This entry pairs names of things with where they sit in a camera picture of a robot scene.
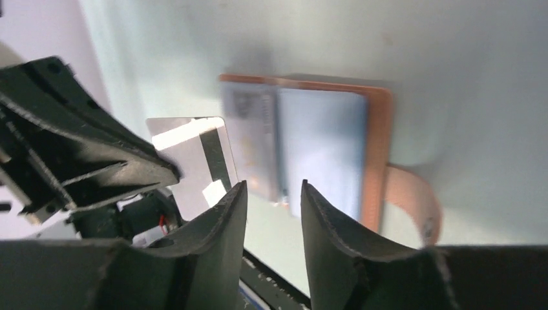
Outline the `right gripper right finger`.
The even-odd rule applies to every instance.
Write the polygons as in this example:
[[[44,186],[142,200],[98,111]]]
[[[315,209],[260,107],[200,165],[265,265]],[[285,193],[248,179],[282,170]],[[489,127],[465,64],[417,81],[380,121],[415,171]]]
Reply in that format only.
[[[546,309],[547,247],[413,249],[362,226],[303,181],[313,309]]]

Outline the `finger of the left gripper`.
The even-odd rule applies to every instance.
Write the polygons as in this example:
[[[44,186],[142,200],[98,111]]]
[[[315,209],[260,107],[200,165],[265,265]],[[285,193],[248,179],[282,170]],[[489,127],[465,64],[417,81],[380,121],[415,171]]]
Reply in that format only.
[[[166,187],[178,169],[157,152],[141,158],[37,126],[8,109],[1,93],[1,184],[42,223],[58,211],[87,211]]]
[[[77,141],[93,141],[141,158],[154,147],[118,122],[56,56],[1,68],[5,106],[31,123]]]

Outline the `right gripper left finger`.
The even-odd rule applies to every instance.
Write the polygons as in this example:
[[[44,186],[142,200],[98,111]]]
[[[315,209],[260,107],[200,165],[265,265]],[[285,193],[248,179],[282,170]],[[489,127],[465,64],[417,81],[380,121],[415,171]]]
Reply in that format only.
[[[148,248],[122,239],[1,242],[2,309],[234,309],[248,189]]]

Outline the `silver white credit card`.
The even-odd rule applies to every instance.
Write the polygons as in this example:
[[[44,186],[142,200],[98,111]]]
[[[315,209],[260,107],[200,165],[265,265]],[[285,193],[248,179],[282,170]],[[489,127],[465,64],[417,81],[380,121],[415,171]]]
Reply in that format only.
[[[182,218],[196,218],[238,183],[225,122],[221,117],[148,118],[151,142],[180,171],[170,186]]]

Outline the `brown leather card holder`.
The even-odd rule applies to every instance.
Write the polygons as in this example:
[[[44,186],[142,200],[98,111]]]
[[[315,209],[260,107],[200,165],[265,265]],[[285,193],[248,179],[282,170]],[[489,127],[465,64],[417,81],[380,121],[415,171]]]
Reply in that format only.
[[[363,79],[291,75],[250,76],[224,73],[221,81],[270,84],[296,89],[353,92],[368,100],[364,150],[363,197],[360,222],[369,230],[380,230],[383,204],[396,205],[413,220],[421,241],[434,245],[439,240],[443,211],[431,186],[421,177],[389,164],[394,119],[393,95],[388,88],[373,86]]]

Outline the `pale blue patterned card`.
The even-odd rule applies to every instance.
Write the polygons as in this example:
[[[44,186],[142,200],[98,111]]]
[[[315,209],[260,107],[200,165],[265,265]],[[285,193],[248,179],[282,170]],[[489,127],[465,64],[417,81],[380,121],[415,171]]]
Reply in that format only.
[[[280,200],[277,90],[266,84],[221,82],[224,121],[237,176],[271,203]]]

